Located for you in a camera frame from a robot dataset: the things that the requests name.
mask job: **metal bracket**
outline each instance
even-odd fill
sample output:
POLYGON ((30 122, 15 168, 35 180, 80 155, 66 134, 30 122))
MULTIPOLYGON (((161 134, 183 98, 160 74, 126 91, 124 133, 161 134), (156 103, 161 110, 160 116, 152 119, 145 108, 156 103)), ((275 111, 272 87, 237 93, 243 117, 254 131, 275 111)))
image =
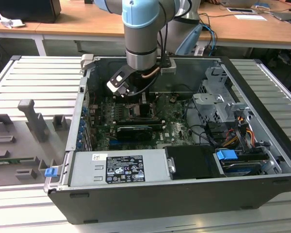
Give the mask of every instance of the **metal bracket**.
POLYGON ((227 112, 227 119, 234 119, 234 112, 236 111, 244 111, 244 110, 250 110, 248 105, 246 103, 228 103, 225 106, 225 110, 227 112))
POLYGON ((107 87, 116 95, 124 97, 124 94, 129 92, 125 80, 135 72, 137 71, 129 65, 122 66, 108 81, 107 87))

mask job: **blue latch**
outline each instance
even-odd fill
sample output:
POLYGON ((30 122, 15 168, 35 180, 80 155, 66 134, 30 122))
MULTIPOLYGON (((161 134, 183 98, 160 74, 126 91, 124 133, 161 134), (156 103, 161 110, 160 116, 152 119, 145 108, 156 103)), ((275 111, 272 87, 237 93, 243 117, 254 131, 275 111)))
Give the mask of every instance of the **blue latch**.
POLYGON ((58 167, 50 167, 45 170, 45 177, 57 177, 58 167))
POLYGON ((217 152, 219 160, 226 159, 238 159, 237 154, 234 150, 220 150, 217 152))

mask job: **light blue robot joint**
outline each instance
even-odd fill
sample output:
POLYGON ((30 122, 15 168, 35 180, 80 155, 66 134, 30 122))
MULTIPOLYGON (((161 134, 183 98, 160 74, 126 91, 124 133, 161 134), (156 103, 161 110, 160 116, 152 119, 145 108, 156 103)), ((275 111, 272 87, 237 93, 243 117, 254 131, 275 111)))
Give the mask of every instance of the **light blue robot joint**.
POLYGON ((153 23, 160 13, 158 0, 123 0, 122 20, 130 28, 144 28, 153 23))

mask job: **label sticker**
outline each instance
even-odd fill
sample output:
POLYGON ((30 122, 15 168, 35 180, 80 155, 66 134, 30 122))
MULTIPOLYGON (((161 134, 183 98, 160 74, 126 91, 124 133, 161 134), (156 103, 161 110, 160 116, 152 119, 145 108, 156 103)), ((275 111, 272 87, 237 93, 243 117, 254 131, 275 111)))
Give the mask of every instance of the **label sticker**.
POLYGON ((144 182, 145 168, 142 155, 106 157, 107 183, 144 182))
POLYGON ((93 154, 92 161, 95 160, 107 160, 108 154, 93 154))

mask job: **black box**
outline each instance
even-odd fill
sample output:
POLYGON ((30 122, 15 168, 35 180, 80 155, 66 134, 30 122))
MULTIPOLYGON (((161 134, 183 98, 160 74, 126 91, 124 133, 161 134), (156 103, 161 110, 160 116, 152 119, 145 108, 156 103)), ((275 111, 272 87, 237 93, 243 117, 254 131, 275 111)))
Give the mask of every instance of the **black box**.
POLYGON ((0 0, 0 14, 10 19, 54 23, 60 14, 59 0, 0 0))

